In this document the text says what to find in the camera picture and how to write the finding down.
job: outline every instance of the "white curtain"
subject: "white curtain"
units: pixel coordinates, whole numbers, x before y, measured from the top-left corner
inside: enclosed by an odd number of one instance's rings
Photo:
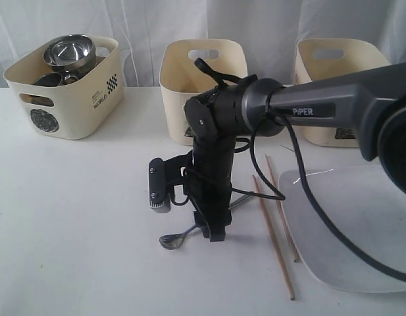
[[[5,68],[72,33],[115,38],[128,86],[157,86],[166,45],[186,38],[237,41],[250,73],[290,83],[305,38],[357,38],[406,61],[406,0],[0,0],[0,87]]]

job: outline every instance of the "white tray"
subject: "white tray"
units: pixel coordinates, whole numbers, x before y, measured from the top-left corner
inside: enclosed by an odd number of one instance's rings
[[[382,167],[317,172],[307,172],[308,181],[334,224],[373,258],[406,272],[406,195]],[[297,171],[281,174],[279,187],[295,244],[319,281],[350,292],[406,291],[406,283],[374,270],[332,235],[306,198]]]

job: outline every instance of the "stainless steel bowl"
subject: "stainless steel bowl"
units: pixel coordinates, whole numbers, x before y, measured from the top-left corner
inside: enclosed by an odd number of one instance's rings
[[[53,71],[71,72],[81,78],[96,65],[96,46],[86,35],[61,36],[49,44],[43,60]]]

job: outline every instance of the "metal spoon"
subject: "metal spoon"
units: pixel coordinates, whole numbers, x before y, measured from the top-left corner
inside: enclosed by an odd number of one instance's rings
[[[241,205],[243,202],[247,201],[248,199],[252,198],[253,196],[242,196],[236,201],[233,201],[229,205],[229,209],[233,210],[235,207]],[[196,229],[197,226],[193,225],[189,227],[185,232],[180,234],[170,234],[170,235],[163,235],[159,238],[159,242],[161,243],[164,249],[173,250],[178,249],[185,241],[186,236]]]

